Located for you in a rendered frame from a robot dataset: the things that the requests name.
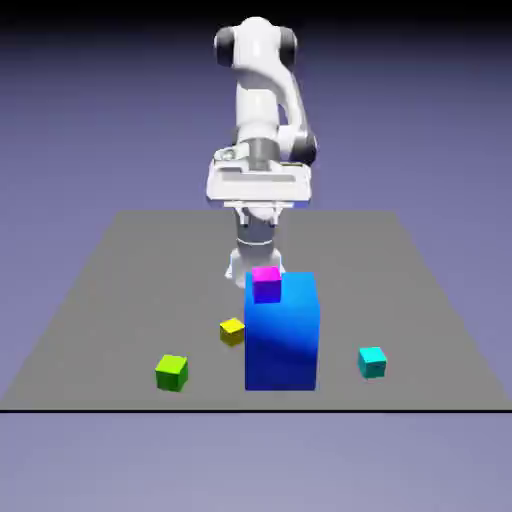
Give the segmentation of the small cyan cube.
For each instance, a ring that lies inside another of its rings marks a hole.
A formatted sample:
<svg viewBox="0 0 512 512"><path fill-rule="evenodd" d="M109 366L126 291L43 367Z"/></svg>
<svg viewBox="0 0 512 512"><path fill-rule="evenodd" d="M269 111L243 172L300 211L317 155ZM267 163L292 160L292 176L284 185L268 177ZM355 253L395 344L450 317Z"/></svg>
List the small cyan cube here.
<svg viewBox="0 0 512 512"><path fill-rule="evenodd" d="M384 377L387 357L382 348L379 346L361 347L358 351L358 368L365 379Z"/></svg>

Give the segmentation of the small yellow cube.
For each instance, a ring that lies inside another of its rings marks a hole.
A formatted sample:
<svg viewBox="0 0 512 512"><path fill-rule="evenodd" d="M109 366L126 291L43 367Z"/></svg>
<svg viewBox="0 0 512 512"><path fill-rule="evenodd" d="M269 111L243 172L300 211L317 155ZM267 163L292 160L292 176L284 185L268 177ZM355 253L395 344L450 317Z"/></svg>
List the small yellow cube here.
<svg viewBox="0 0 512 512"><path fill-rule="evenodd" d="M236 317L220 323L220 339L229 346L241 344L245 339L245 325Z"/></svg>

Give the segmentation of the small magenta cube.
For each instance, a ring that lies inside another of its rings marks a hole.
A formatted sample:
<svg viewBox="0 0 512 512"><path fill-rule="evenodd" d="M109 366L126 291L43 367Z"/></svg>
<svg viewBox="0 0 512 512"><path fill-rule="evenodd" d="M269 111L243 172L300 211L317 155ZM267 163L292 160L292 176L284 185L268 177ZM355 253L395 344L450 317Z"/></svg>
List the small magenta cube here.
<svg viewBox="0 0 512 512"><path fill-rule="evenodd" d="M254 267L251 276L255 303L277 303L281 300L282 277L277 266Z"/></svg>

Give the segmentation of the small green cube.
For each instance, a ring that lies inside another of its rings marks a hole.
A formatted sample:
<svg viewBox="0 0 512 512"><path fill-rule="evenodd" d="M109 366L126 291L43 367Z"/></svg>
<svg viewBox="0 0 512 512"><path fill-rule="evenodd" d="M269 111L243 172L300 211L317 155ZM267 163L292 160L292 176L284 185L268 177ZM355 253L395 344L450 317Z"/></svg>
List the small green cube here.
<svg viewBox="0 0 512 512"><path fill-rule="evenodd" d="M165 354L155 367L156 386L160 390L180 392L188 380L188 358Z"/></svg>

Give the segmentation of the large blue box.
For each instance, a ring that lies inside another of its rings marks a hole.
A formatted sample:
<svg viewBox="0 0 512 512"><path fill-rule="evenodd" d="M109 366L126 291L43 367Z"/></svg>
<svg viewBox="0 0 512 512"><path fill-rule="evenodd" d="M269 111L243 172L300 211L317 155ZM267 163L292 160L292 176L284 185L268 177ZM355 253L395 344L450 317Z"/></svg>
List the large blue box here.
<svg viewBox="0 0 512 512"><path fill-rule="evenodd" d="M313 391L317 383L320 302L311 272L286 272L281 299L257 303L253 279L244 294L245 389Z"/></svg>

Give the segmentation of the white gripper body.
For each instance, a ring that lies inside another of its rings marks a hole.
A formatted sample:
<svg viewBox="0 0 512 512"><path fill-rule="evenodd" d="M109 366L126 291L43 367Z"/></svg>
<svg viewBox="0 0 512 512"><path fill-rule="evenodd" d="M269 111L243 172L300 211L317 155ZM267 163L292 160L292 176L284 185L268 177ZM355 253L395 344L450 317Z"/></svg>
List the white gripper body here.
<svg viewBox="0 0 512 512"><path fill-rule="evenodd" d="M250 170L248 161L212 161L206 196L225 203L308 202L311 169L303 164L270 162L269 171Z"/></svg>

